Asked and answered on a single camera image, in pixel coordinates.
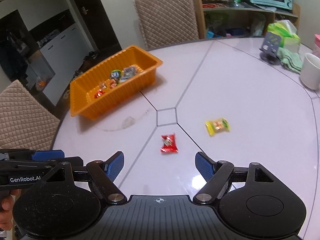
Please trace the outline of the person's left hand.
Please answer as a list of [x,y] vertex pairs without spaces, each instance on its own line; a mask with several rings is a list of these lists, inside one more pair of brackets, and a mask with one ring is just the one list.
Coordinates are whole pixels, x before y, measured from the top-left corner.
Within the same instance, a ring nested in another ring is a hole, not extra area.
[[12,229],[12,208],[14,206],[13,196],[17,196],[21,190],[12,190],[9,195],[1,200],[0,226],[2,230]]

